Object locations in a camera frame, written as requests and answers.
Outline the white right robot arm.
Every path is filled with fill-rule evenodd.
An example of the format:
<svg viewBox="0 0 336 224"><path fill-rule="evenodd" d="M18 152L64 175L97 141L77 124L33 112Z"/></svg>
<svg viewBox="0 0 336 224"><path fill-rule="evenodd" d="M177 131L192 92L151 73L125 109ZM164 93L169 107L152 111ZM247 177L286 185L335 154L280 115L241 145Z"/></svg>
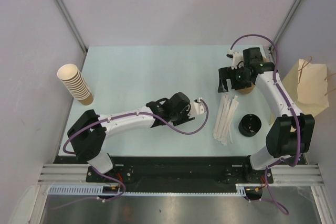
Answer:
<svg viewBox="0 0 336 224"><path fill-rule="evenodd" d="M272 62L265 62L260 48L252 47L242 52L228 51L232 60L229 67L218 70L218 92L242 90L255 86L263 94L275 121L267 136L265 146L249 157L250 165L242 169L243 179L254 183L261 170L273 163L293 156L295 163L311 144L315 119L304 114L290 98L279 73Z"/></svg>

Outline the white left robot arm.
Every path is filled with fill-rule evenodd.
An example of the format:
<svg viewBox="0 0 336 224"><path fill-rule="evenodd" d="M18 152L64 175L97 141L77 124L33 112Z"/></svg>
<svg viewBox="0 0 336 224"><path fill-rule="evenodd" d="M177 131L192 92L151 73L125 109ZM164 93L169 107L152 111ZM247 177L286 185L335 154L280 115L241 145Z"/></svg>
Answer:
<svg viewBox="0 0 336 224"><path fill-rule="evenodd" d="M105 182L115 178L116 169L103 143L113 135L139 128L154 128L172 123L177 126L195 119L205 112L200 99L194 102L182 92L171 98L148 102L141 108L124 114L98 115L93 109L85 111L68 130L76 159L90 164Z"/></svg>

